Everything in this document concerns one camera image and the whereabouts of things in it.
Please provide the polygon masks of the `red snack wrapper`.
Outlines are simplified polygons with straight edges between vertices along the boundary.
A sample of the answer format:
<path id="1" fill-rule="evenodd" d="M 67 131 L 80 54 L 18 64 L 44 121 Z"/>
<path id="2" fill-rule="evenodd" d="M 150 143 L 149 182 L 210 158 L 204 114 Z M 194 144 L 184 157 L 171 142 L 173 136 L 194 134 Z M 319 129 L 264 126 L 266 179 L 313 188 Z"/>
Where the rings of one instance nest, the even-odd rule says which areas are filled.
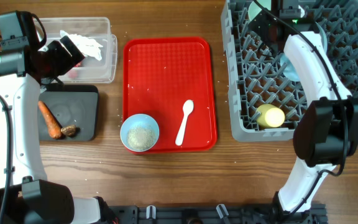
<path id="1" fill-rule="evenodd" d="M 78 72 L 76 71 L 77 67 L 81 67 L 81 62 L 75 65 L 69 72 L 67 72 L 68 78 L 76 79 L 78 77 Z"/>

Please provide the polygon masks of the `white napkin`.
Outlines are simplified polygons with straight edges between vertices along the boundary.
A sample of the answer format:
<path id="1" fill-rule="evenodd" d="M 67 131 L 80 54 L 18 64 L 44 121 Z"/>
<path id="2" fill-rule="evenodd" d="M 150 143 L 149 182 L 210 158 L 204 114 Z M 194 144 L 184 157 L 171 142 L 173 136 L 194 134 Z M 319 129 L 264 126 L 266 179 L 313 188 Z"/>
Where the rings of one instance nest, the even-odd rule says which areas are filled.
<path id="1" fill-rule="evenodd" d="M 93 57 L 98 61 L 102 60 L 101 48 L 103 46 L 99 44 L 95 39 L 85 37 L 79 34 L 69 34 L 64 30 L 60 30 L 60 36 L 67 36 L 76 45 L 80 52 L 85 57 Z"/>

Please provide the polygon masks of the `light blue plate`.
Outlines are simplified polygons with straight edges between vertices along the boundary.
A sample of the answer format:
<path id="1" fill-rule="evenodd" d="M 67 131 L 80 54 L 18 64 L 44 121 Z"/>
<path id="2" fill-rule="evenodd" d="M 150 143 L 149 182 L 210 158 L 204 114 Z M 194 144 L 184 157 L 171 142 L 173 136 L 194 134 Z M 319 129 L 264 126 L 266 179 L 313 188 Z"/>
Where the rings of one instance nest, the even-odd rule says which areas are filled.
<path id="1" fill-rule="evenodd" d="M 327 52 L 328 49 L 328 41 L 327 41 L 327 37 L 326 34 L 323 31 L 323 28 L 317 24 L 316 22 L 313 24 L 314 25 L 314 30 L 317 30 L 317 33 L 320 35 L 321 37 L 321 43 L 323 45 L 323 49 L 324 49 L 324 53 Z M 284 69 L 283 74 L 291 81 L 293 82 L 299 82 L 300 81 L 300 77 L 299 74 L 297 73 L 295 67 L 293 66 L 293 64 L 291 63 L 290 59 L 287 57 L 287 54 L 284 54 L 281 59 L 280 59 L 280 65 L 284 65 L 287 64 L 287 67 Z"/>

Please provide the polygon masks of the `orange carrot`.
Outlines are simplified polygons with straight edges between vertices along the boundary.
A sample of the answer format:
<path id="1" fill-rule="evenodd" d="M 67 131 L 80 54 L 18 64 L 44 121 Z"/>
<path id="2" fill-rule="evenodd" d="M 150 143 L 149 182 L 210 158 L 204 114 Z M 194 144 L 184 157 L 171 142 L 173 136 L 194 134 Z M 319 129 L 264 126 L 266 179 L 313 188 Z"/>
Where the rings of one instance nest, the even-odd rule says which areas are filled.
<path id="1" fill-rule="evenodd" d="M 61 127 L 57 120 L 54 118 L 53 114 L 50 112 L 47 105 L 43 101 L 39 101 L 38 107 L 42 116 L 44 117 L 49 136 L 52 139 L 60 139 L 63 136 Z"/>

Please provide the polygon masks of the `brown mushroom piece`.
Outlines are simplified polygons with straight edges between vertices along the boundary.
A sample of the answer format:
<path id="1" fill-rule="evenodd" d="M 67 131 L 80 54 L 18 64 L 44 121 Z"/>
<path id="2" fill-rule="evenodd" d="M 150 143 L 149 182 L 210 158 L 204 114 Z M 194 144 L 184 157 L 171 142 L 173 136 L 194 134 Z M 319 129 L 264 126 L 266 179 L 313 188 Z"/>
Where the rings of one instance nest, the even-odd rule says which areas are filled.
<path id="1" fill-rule="evenodd" d="M 77 132 L 76 129 L 77 127 L 74 124 L 72 124 L 69 126 L 62 127 L 60 131 L 64 136 L 73 137 L 76 135 Z"/>

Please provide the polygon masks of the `yellow plastic cup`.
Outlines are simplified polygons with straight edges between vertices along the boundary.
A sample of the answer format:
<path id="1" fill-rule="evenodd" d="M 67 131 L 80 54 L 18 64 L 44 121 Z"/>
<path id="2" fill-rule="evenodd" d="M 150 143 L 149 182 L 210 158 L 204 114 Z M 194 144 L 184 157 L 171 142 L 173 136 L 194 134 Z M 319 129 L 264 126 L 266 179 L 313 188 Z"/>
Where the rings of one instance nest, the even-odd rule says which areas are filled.
<path id="1" fill-rule="evenodd" d="M 263 128 L 277 128 L 285 121 L 284 112 L 271 104 L 263 104 L 257 108 L 259 116 L 256 119 L 257 124 Z"/>

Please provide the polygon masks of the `green bowl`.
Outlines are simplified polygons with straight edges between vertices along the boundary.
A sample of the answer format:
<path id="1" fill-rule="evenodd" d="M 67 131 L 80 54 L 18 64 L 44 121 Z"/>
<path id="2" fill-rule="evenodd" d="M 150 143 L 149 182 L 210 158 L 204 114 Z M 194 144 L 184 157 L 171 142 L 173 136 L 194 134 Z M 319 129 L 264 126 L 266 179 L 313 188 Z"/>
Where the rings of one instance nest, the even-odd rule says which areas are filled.
<path id="1" fill-rule="evenodd" d="M 271 10 L 272 0 L 257 0 L 257 2 L 267 10 Z M 256 5 L 256 3 L 252 2 L 248 7 L 249 20 L 252 21 L 255 19 L 260 12 L 262 12 L 262 9 Z"/>

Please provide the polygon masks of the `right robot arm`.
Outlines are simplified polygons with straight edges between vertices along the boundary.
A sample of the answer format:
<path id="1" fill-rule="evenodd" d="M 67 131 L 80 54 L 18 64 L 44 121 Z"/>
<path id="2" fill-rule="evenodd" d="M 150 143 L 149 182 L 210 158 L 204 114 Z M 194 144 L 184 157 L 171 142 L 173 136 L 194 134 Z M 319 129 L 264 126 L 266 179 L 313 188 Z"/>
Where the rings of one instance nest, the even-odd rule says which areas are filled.
<path id="1" fill-rule="evenodd" d="M 328 175 L 342 174 L 358 146 L 358 98 L 342 84 L 327 56 L 328 38 L 300 1 L 254 1 L 249 28 L 272 55 L 296 71 L 308 108 L 293 133 L 296 161 L 275 193 L 270 223 L 311 219 L 311 201 Z"/>

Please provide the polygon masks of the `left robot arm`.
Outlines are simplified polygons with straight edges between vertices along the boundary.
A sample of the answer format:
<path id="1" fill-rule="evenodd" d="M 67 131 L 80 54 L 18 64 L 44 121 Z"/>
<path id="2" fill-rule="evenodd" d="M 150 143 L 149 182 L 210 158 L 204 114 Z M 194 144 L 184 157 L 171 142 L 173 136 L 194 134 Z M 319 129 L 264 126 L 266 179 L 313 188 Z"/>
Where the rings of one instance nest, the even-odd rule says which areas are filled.
<path id="1" fill-rule="evenodd" d="M 39 37 L 43 29 L 31 12 L 0 15 L 0 223 L 119 223 L 101 197 L 74 197 L 47 179 L 37 121 L 40 87 L 84 56 L 68 37 Z"/>

